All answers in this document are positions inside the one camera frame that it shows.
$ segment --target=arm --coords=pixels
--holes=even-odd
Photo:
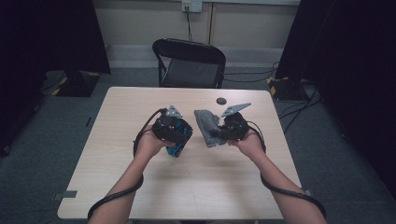
[[[138,143],[134,159],[107,195],[134,186],[139,181],[150,159],[155,156],[162,147],[172,145],[173,143],[158,139],[152,131],[145,132]],[[135,192],[103,204],[93,213],[89,223],[127,223],[128,217],[131,214],[134,195]]]
[[[244,155],[249,157],[259,168],[262,177],[274,187],[304,193],[267,157],[262,150],[259,136],[253,131],[249,130],[247,137],[242,141],[229,141],[228,143],[238,147]],[[272,193],[287,223],[327,223],[314,204],[277,192]]]

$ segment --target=gray fabric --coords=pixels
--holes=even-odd
[[[208,110],[194,110],[194,115],[207,147],[216,147],[226,143],[226,141],[213,137],[210,134],[211,131],[220,131],[218,126],[220,121],[219,116],[212,114]]]

